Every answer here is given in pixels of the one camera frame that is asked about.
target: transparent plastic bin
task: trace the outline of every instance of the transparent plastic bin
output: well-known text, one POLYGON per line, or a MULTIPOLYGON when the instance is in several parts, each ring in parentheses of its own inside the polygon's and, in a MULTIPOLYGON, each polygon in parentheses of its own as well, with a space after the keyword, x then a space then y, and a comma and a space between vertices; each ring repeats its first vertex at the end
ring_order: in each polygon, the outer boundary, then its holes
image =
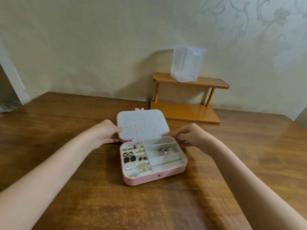
POLYGON ((171 76, 179 82, 196 81, 206 51, 175 45, 171 76))

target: flower motif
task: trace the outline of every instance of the flower motif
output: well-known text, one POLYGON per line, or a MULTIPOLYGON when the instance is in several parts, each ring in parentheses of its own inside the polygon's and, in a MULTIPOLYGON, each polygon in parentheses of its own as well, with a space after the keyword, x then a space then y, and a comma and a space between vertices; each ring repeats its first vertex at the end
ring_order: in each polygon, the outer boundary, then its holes
POLYGON ((290 15, 289 10, 284 10, 283 8, 279 8, 274 13, 275 22, 282 26, 283 24, 288 22, 287 17, 289 15, 290 15))

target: wooden shelf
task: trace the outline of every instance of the wooden shelf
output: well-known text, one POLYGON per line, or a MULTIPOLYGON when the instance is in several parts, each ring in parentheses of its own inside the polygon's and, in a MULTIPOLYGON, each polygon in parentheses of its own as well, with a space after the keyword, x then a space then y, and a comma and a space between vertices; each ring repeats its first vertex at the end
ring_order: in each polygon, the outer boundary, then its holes
POLYGON ((177 102, 151 101, 150 109, 158 109, 162 111, 166 119, 201 123, 221 123, 220 118, 216 115, 210 106, 177 102))
POLYGON ((154 73, 153 76, 154 76, 153 77, 154 82, 158 82, 158 83, 229 89, 228 84, 226 84, 223 80, 217 79, 217 78, 198 77, 197 81, 179 82, 176 79, 172 78, 171 75, 168 73, 154 73))

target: person's right arm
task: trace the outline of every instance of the person's right arm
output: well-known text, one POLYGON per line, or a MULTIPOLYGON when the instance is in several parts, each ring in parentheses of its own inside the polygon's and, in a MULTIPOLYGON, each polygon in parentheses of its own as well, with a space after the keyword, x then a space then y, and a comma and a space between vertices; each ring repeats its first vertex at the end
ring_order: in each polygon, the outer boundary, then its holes
POLYGON ((306 230, 307 221, 255 176, 221 141, 192 123, 174 134, 182 147, 210 155, 254 230, 306 230))

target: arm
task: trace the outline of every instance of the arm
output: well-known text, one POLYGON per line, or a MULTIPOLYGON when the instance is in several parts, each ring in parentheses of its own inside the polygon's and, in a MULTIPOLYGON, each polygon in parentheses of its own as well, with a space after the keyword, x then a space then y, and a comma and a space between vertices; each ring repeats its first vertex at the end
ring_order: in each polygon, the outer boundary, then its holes
POLYGON ((1 229, 31 229, 86 156, 118 142, 116 127, 104 120, 66 143, 51 157, 0 193, 1 229))
POLYGON ((252 229, 303 230, 307 221, 257 178, 221 141, 195 123, 174 135, 182 147, 196 146, 210 155, 252 229))

